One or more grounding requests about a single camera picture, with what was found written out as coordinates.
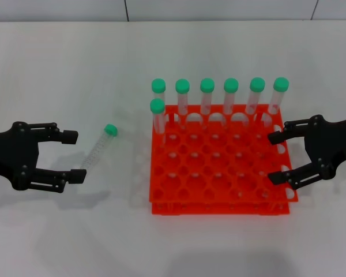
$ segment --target test tube rack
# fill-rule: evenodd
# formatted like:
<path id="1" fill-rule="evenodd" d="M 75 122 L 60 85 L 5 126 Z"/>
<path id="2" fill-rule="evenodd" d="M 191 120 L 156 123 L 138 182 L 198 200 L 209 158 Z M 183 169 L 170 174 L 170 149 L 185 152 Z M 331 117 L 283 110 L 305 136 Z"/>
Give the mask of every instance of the test tube rack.
<path id="1" fill-rule="evenodd" d="M 296 192 L 267 177 L 291 168 L 287 144 L 277 147 L 267 138 L 283 126 L 281 112 L 269 115 L 268 105 L 259 104 L 246 115 L 245 107 L 235 104 L 224 115 L 223 105 L 212 105 L 202 115 L 200 105 L 189 105 L 182 116 L 177 105 L 166 106 L 165 134 L 152 130 L 153 214 L 289 214 Z"/>

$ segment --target white tabletop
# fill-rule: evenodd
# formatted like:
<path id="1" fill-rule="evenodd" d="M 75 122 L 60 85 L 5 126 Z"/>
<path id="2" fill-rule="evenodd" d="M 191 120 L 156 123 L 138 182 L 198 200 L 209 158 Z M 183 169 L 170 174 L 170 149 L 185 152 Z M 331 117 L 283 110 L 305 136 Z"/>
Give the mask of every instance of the white tabletop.
<path id="1" fill-rule="evenodd" d="M 43 143 L 38 167 L 80 164 L 103 126 L 119 136 L 84 184 L 18 192 L 0 177 L 3 276 L 346 276 L 346 162 L 299 190 L 289 216 L 153 216 L 148 202 L 151 81 L 289 78 L 284 120 L 346 119 L 346 21 L 0 23 L 0 132 L 14 121 L 77 130 L 76 145 Z M 218 89 L 214 103 L 223 101 Z M 292 165 L 308 162 L 302 140 Z"/>

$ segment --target clear plastic test tube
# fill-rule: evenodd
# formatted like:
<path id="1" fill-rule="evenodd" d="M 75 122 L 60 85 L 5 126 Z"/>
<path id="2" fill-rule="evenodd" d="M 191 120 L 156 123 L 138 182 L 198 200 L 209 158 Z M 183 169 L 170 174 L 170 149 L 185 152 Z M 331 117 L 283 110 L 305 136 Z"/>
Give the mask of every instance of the clear plastic test tube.
<path id="1" fill-rule="evenodd" d="M 200 113 L 208 115 L 210 114 L 210 107 L 212 105 L 214 81 L 210 78 L 203 79 L 200 84 L 200 90 L 202 91 Z"/>
<path id="2" fill-rule="evenodd" d="M 110 142 L 114 137 L 117 136 L 117 134 L 118 129 L 114 125 L 106 125 L 96 144 L 82 162 L 80 169 L 90 171 L 97 164 L 102 154 L 105 152 L 105 149 L 109 146 Z"/>
<path id="3" fill-rule="evenodd" d="M 190 90 L 190 83 L 186 79 L 179 79 L 175 83 L 175 91 L 178 97 L 178 114 L 186 115 L 189 111 L 187 108 L 188 100 L 187 94 Z"/>
<path id="4" fill-rule="evenodd" d="M 249 99 L 247 101 L 247 105 L 245 108 L 246 114 L 255 113 L 256 107 L 258 106 L 260 93 L 264 90 L 264 88 L 265 88 L 265 81 L 262 78 L 256 77 L 251 80 L 250 95 L 249 95 Z"/>
<path id="5" fill-rule="evenodd" d="M 151 89 L 154 93 L 154 98 L 165 101 L 164 93 L 166 91 L 166 82 L 163 79 L 154 79 L 151 82 Z"/>
<path id="6" fill-rule="evenodd" d="M 150 110 L 153 113 L 154 130 L 157 134 L 164 134 L 166 131 L 166 121 L 164 118 L 165 104 L 161 99 L 153 99 L 150 102 Z"/>
<path id="7" fill-rule="evenodd" d="M 284 77 L 279 77 L 274 81 L 272 100 L 270 100 L 268 113 L 277 114 L 281 105 L 284 92 L 288 90 L 289 82 Z"/>
<path id="8" fill-rule="evenodd" d="M 238 90 L 238 81 L 234 78 L 228 78 L 224 82 L 224 104 L 223 114 L 232 114 L 233 104 L 235 103 L 235 92 Z"/>

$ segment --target white wall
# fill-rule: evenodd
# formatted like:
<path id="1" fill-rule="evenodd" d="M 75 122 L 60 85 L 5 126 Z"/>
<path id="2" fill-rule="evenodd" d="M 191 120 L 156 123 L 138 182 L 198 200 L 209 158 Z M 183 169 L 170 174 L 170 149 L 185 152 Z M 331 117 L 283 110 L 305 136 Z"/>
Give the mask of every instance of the white wall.
<path id="1" fill-rule="evenodd" d="M 126 21 L 124 0 L 0 0 L 0 21 Z"/>
<path id="2" fill-rule="evenodd" d="M 313 19 L 346 19 L 346 0 L 319 0 Z"/>
<path id="3" fill-rule="evenodd" d="M 317 0 L 126 0 L 130 21 L 311 19 Z"/>

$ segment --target green screw cap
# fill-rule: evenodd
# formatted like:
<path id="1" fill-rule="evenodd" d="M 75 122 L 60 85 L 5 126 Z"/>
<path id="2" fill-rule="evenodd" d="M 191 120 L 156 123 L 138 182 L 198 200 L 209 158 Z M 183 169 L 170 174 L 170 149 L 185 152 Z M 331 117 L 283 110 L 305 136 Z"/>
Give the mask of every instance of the green screw cap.
<path id="1" fill-rule="evenodd" d="M 201 80 L 200 90 L 205 93 L 212 93 L 214 90 L 214 81 L 210 78 Z"/>
<path id="2" fill-rule="evenodd" d="M 118 134 L 118 129 L 113 124 L 106 125 L 104 131 L 113 137 L 116 137 Z"/>
<path id="3" fill-rule="evenodd" d="M 289 81 L 284 77 L 279 77 L 274 81 L 273 88 L 278 92 L 285 92 L 288 90 Z"/>
<path id="4" fill-rule="evenodd" d="M 154 79 L 151 82 L 151 89 L 154 93 L 163 93 L 166 91 L 166 82 L 163 79 Z"/>
<path id="5" fill-rule="evenodd" d="M 164 101 L 156 98 L 150 102 L 150 110 L 153 114 L 161 114 L 165 109 Z"/>
<path id="6" fill-rule="evenodd" d="M 256 77 L 251 80 L 250 89 L 253 92 L 262 92 L 265 88 L 265 81 L 263 78 Z"/>
<path id="7" fill-rule="evenodd" d="M 175 83 L 175 90 L 179 94 L 186 94 L 190 90 L 190 83 L 186 79 L 179 79 Z"/>
<path id="8" fill-rule="evenodd" d="M 228 78 L 224 82 L 224 91 L 227 93 L 235 93 L 238 90 L 238 81 L 234 78 Z"/>

